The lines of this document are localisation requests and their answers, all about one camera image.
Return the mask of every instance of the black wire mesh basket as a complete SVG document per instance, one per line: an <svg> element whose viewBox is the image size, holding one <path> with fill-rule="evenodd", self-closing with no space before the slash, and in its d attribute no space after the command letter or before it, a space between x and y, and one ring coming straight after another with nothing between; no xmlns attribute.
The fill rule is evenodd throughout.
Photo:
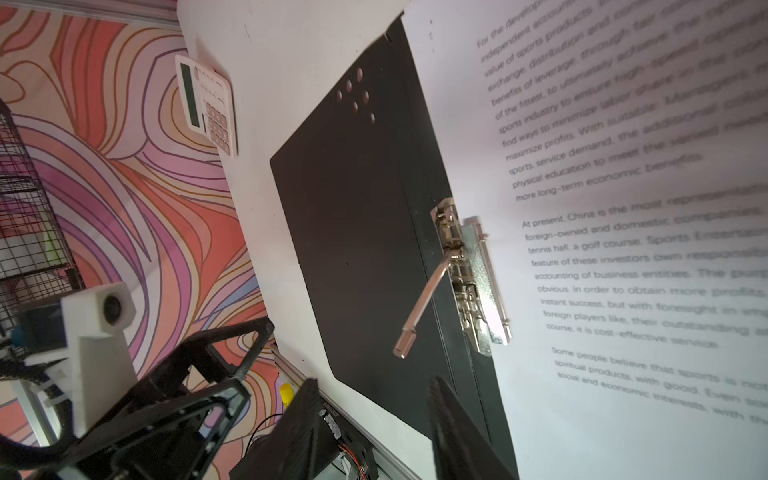
<svg viewBox="0 0 768 480"><path fill-rule="evenodd" d="M12 341L25 304L82 288L38 172L0 100L0 359L28 354Z"/></svg>

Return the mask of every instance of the lever arch mechanism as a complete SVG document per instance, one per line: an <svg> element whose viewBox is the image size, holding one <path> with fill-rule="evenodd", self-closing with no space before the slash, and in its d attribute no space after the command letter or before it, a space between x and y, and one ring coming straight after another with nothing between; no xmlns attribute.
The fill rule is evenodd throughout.
<svg viewBox="0 0 768 480"><path fill-rule="evenodd" d="M416 341L416 324L447 273L465 335L477 352L490 356L491 343L507 345L511 332L485 247L485 234L478 222L461 224L453 198L440 202L432 211L432 219L444 255L402 326L392 352L402 359L408 356Z"/></svg>

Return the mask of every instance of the clipboard clip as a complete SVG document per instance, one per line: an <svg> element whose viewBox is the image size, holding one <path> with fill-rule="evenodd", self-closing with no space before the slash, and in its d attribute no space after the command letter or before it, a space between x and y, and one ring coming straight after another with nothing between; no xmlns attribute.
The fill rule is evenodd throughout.
<svg viewBox="0 0 768 480"><path fill-rule="evenodd" d="M416 300L392 352L401 359L408 356L416 341L416 325L440 280L448 274L462 330L476 352L491 356L491 343L509 344L511 331L485 246L485 234L476 219L461 224L452 197L432 210L432 219L443 258Z"/></svg>

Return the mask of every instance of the table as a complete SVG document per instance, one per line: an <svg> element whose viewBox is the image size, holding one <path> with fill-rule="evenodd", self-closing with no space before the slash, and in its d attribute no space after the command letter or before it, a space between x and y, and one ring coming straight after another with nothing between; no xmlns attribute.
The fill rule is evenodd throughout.
<svg viewBox="0 0 768 480"><path fill-rule="evenodd" d="M280 352L417 475L424 435L333 377L280 205L270 158L407 0L180 0L190 56L232 84L239 157L223 162Z"/></svg>

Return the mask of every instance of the yellow marker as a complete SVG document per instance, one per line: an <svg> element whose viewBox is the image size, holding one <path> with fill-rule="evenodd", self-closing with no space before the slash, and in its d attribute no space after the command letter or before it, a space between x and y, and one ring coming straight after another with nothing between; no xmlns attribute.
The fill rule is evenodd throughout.
<svg viewBox="0 0 768 480"><path fill-rule="evenodd" d="M283 399L283 408L287 409L293 401L293 387L290 383L284 383L280 386L280 398Z"/></svg>

